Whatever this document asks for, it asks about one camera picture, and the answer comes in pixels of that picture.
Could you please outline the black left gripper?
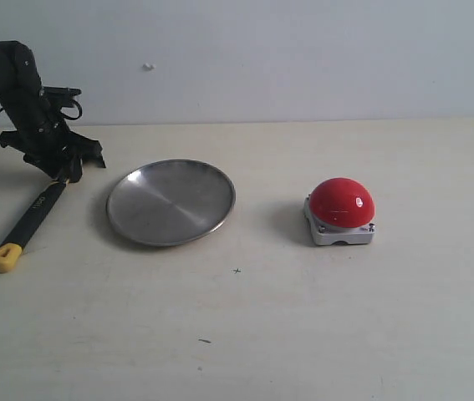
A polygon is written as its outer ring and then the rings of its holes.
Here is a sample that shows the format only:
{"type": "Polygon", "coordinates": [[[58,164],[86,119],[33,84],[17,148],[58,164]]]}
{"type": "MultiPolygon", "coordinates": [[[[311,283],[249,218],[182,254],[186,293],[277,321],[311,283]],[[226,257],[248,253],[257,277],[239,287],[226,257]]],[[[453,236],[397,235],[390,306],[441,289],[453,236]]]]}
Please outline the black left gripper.
{"type": "Polygon", "coordinates": [[[0,146],[23,153],[25,162],[46,175],[58,175],[63,167],[73,171],[75,158],[105,168],[101,143],[73,132],[67,122],[76,118],[62,112],[76,108],[82,114],[76,100],[81,94],[81,89],[43,86],[36,94],[17,88],[0,95],[14,126],[0,134],[0,146]]]}

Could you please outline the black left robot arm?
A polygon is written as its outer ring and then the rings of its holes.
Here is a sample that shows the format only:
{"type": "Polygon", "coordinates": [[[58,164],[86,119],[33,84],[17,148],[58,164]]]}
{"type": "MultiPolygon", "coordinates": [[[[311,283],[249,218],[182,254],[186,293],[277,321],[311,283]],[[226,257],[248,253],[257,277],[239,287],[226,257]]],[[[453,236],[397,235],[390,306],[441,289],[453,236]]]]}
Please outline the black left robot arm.
{"type": "Polygon", "coordinates": [[[18,41],[0,42],[0,105],[15,130],[0,134],[0,145],[23,153],[23,160],[52,178],[77,182],[83,164],[105,167],[102,146],[73,132],[63,108],[83,113],[80,89],[42,84],[33,52],[18,41]]]}

